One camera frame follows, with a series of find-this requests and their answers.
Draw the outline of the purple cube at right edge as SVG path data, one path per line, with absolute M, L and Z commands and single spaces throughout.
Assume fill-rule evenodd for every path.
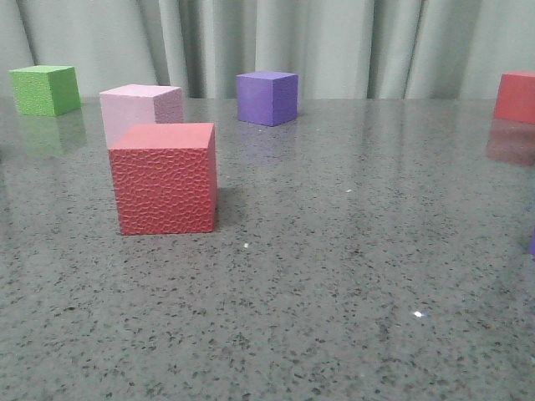
M 535 230 L 532 232 L 531 240 L 528 247 L 528 253 L 535 256 Z

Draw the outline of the green foam cube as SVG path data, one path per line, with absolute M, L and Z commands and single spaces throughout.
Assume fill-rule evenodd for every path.
M 73 66 L 35 65 L 12 69 L 9 76 L 20 114 L 58 116 L 81 108 Z

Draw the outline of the grey curtain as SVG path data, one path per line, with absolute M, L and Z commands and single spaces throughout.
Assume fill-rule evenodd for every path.
M 531 1 L 4 1 L 10 69 L 72 65 L 93 96 L 122 84 L 235 94 L 238 74 L 300 78 L 305 99 L 492 98 L 534 67 Z

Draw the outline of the pink foam cube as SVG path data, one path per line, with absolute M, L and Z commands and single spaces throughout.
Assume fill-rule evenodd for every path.
M 182 90 L 176 86 L 127 84 L 99 93 L 106 146 L 133 124 L 182 123 Z

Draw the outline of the red foam cube at right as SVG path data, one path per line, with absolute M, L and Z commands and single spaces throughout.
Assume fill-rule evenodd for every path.
M 531 70 L 514 70 L 501 76 L 493 112 L 495 119 L 534 123 L 535 74 Z

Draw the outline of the purple foam cube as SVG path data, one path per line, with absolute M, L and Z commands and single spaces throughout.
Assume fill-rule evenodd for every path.
M 298 116 L 298 75 L 256 71 L 236 76 L 237 118 L 277 126 Z

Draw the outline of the red textured foam cube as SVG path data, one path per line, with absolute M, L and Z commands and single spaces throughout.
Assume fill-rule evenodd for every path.
M 213 123 L 134 124 L 108 152 L 121 234 L 213 231 Z

